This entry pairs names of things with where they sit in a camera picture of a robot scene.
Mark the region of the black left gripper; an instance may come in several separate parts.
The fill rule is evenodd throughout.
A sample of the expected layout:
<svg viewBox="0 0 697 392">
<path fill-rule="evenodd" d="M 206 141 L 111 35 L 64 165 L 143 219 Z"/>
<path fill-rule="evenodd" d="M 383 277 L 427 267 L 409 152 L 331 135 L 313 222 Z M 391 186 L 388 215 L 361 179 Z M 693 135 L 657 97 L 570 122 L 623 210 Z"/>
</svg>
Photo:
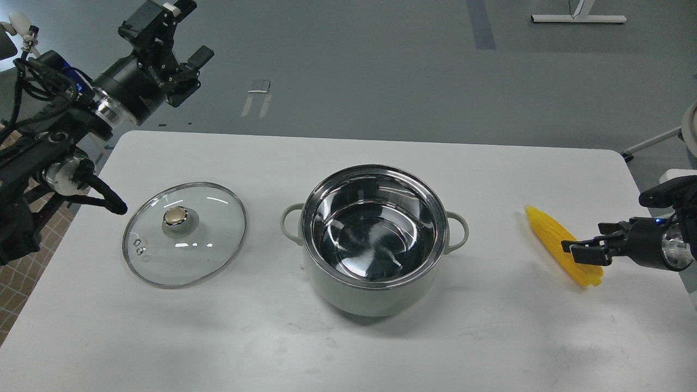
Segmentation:
<svg viewBox="0 0 697 392">
<path fill-rule="evenodd" d="M 94 85 L 138 126 L 165 101 L 177 108 L 201 87 L 200 70 L 214 51 L 202 46 L 178 66 L 173 54 L 177 25 L 197 8 L 195 1 L 146 1 L 120 25 L 119 36 L 130 43 L 132 52 L 108 67 Z"/>
</svg>

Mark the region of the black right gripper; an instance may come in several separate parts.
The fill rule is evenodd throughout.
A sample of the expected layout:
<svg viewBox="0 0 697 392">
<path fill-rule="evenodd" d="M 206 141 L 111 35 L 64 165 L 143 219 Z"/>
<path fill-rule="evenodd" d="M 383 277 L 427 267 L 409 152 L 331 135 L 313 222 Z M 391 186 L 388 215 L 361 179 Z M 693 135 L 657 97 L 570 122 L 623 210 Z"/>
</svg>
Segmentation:
<svg viewBox="0 0 697 392">
<path fill-rule="evenodd" d="M 610 266 L 615 256 L 627 256 L 638 266 L 669 268 L 663 238 L 669 228 L 666 218 L 634 217 L 617 223 L 598 223 L 602 239 L 624 241 L 561 241 L 579 265 Z"/>
</svg>

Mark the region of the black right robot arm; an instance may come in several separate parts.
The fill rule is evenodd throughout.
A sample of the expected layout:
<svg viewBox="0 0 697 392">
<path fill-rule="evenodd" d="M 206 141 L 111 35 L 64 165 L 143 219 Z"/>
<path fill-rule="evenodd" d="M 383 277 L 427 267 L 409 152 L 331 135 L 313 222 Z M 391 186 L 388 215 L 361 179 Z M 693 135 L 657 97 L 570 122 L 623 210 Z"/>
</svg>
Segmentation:
<svg viewBox="0 0 697 392">
<path fill-rule="evenodd" d="M 647 189 L 640 206 L 672 208 L 667 217 L 632 217 L 600 223 L 600 236 L 587 241 L 561 241 L 579 265 L 609 266 L 615 256 L 627 256 L 638 266 L 680 272 L 696 258 L 696 177 L 680 176 Z"/>
</svg>

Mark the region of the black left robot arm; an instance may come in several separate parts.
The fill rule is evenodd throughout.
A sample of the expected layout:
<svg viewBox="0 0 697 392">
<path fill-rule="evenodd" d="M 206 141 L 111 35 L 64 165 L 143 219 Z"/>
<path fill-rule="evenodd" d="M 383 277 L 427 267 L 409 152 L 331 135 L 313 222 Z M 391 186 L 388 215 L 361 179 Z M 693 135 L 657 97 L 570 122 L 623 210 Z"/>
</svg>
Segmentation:
<svg viewBox="0 0 697 392">
<path fill-rule="evenodd" d="M 173 52 L 178 25 L 195 1 L 146 1 L 119 27 L 132 52 L 91 78 L 55 51 L 39 53 L 37 26 L 22 13 L 3 23 L 20 35 L 10 118 L 2 122 L 2 265 L 40 250 L 41 231 L 63 203 L 103 207 L 117 215 L 127 205 L 95 173 L 77 144 L 85 136 L 109 140 L 123 121 L 137 126 L 163 104 L 178 107 L 199 87 L 200 70 L 214 52 L 200 47 L 186 62 Z"/>
</svg>

